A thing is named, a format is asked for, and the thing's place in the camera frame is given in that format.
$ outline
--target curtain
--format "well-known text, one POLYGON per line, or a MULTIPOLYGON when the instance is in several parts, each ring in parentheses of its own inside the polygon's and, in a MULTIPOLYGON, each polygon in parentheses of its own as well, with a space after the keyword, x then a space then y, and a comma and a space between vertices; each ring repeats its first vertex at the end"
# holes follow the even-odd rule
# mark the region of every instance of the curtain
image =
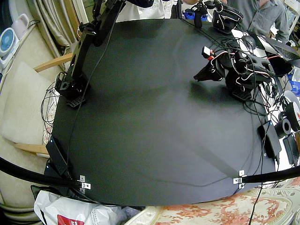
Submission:
POLYGON ((55 58, 71 53, 76 34, 64 0, 27 0, 30 12, 40 22, 38 28, 55 58))

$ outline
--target black tabletop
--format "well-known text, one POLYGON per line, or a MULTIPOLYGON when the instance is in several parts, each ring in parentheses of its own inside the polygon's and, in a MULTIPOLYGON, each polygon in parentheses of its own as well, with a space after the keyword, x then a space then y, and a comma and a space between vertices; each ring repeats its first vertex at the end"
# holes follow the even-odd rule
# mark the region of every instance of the black tabletop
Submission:
MULTIPOLYGON (((202 30, 220 36, 210 23, 202 30)), ((89 198, 135 206, 198 203, 232 195, 239 170, 257 170, 257 116, 229 96, 225 81, 193 79, 208 62, 201 50, 210 44, 177 19, 115 25, 70 144, 72 176, 86 176, 89 198)), ((87 76, 102 52, 89 49, 87 76)), ((61 97, 52 135, 66 154, 76 110, 65 103, 61 97)), ((264 157, 263 173, 274 170, 264 157)))

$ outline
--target silver corner bracket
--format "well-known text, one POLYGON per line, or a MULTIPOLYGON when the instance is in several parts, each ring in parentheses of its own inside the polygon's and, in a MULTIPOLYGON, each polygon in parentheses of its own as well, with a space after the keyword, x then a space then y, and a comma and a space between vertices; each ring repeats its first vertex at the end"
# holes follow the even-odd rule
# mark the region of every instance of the silver corner bracket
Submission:
POLYGON ((239 177, 233 179, 233 184, 239 184, 239 189, 243 189, 245 187, 245 184, 242 183, 242 178, 246 177, 245 171, 240 170, 239 171, 239 177))
POLYGON ((85 194, 85 189, 90 190, 91 185, 85 182, 85 176, 80 175, 81 188, 80 191, 85 194))

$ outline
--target floral fabric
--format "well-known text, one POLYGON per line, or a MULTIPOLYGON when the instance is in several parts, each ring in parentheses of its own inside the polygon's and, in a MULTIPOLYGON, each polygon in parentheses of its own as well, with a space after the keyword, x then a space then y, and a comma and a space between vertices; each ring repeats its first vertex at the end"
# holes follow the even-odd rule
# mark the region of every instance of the floral fabric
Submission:
POLYGON ((300 177, 289 179, 285 188, 299 188, 300 187, 300 177))
MULTIPOLYGON (((155 225, 248 225, 255 201, 256 197, 241 193, 215 202, 166 206, 155 225)), ((260 197, 251 224, 273 224, 289 207, 284 198, 260 197)))

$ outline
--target black metal rod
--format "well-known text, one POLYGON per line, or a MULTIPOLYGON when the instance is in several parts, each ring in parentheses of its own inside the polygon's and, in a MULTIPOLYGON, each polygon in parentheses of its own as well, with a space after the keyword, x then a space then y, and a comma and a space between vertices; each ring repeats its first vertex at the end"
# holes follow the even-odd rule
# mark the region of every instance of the black metal rod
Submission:
POLYGON ((300 166, 282 170, 279 172, 269 172, 264 174, 246 176, 242 178, 242 183, 261 183, 267 181, 286 180, 300 176, 300 166))
POLYGON ((44 184, 44 185, 55 186, 55 187, 68 187, 68 188, 81 187, 81 182, 79 181, 65 180, 61 178, 42 175, 37 172, 26 170, 17 165, 14 165, 1 157, 0 157, 0 170, 13 177, 26 180, 29 182, 34 182, 37 184, 44 184))

